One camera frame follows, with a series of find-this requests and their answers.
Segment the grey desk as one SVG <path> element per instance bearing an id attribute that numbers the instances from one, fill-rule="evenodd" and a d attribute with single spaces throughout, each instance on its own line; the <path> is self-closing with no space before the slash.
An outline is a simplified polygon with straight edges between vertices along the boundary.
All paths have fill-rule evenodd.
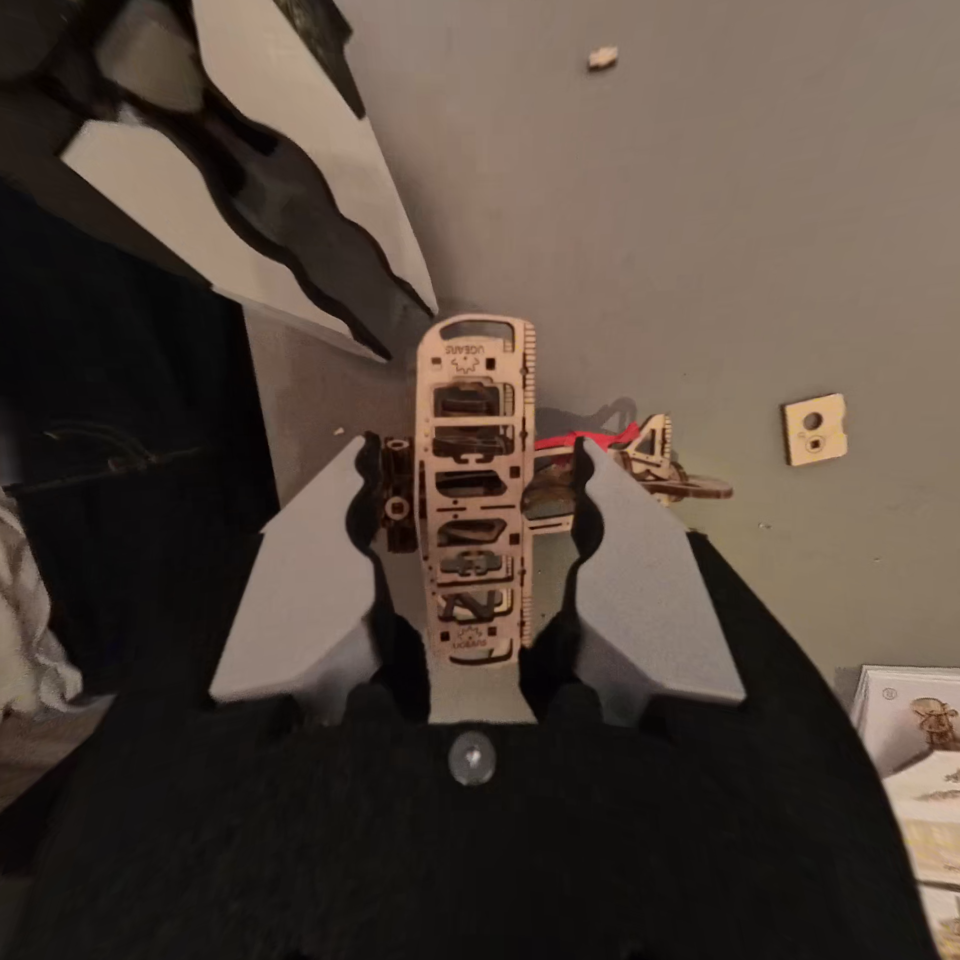
<path id="1" fill-rule="evenodd" d="M 535 324 L 537 428 L 668 412 L 844 701 L 958 666 L 958 2 L 337 5 L 440 308 Z M 835 393 L 846 456 L 788 465 Z"/>

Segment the person's white shirt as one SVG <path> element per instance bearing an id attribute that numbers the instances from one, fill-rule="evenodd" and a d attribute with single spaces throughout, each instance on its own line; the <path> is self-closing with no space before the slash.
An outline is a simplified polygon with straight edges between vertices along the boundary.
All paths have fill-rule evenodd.
<path id="1" fill-rule="evenodd" d="M 51 599 L 15 500 L 1 493 L 1 714 L 77 712 L 81 671 L 51 630 Z"/>

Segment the small square wooden piece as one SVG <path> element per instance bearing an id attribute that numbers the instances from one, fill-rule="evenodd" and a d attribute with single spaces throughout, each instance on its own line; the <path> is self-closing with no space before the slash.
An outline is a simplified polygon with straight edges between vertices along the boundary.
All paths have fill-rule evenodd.
<path id="1" fill-rule="evenodd" d="M 847 405 L 843 394 L 830 393 L 781 405 L 788 466 L 798 468 L 847 455 Z"/>

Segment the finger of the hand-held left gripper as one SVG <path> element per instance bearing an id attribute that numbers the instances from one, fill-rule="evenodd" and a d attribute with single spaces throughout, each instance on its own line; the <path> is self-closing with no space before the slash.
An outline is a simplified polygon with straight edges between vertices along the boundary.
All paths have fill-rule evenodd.
<path id="1" fill-rule="evenodd" d="M 432 316 L 327 2 L 123 2 L 96 40 L 96 189 L 234 301 Z"/>
<path id="2" fill-rule="evenodd" d="M 230 187 L 235 175 L 244 177 L 243 169 L 191 124 L 126 104 L 118 119 L 83 121 L 60 158 L 246 313 L 348 354 L 393 360 L 354 310 L 325 293 L 289 249 L 237 210 Z"/>

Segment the person's dark jeans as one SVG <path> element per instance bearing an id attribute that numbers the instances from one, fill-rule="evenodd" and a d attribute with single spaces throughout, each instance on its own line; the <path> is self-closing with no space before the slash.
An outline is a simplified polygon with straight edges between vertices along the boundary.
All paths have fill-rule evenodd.
<path id="1" fill-rule="evenodd" d="M 2 414 L 53 632 L 91 694 L 209 664 L 279 510 L 240 307 L 2 183 Z"/>

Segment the instruction booklet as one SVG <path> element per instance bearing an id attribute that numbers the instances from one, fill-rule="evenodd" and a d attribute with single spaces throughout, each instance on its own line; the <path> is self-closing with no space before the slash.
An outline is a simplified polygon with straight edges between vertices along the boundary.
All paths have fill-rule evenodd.
<path id="1" fill-rule="evenodd" d="M 850 708 L 908 854 L 934 946 L 959 957 L 959 670 L 862 667 Z"/>

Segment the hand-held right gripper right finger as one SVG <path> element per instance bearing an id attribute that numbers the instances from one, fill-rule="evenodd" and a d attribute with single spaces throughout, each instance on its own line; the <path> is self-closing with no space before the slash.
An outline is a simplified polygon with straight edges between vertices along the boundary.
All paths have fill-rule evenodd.
<path id="1" fill-rule="evenodd" d="M 740 705 L 745 684 L 683 522 L 591 438 L 575 441 L 572 492 L 577 554 L 534 642 L 534 704 L 579 682 L 601 706 Z"/>

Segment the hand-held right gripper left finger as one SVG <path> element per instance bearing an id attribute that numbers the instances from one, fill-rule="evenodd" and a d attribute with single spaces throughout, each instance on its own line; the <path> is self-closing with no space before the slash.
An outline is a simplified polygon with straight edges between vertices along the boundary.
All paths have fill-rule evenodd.
<path id="1" fill-rule="evenodd" d="M 377 552 L 381 440 L 342 450 L 262 530 L 209 687 L 218 704 L 288 695 L 345 706 L 379 681 L 412 704 L 412 629 Z"/>

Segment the wooden biplane model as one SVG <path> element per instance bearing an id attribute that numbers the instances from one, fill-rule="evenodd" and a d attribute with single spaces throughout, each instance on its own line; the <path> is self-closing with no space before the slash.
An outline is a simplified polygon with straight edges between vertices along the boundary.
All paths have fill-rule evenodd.
<path id="1" fill-rule="evenodd" d="M 413 433 L 381 445 L 380 519 L 391 553 L 419 556 L 428 648 L 452 666 L 509 665 L 532 645 L 534 537 L 572 528 L 577 440 L 665 505 L 734 494 L 674 459 L 668 414 L 617 434 L 536 439 L 527 319 L 449 318 L 424 334 L 415 362 Z"/>

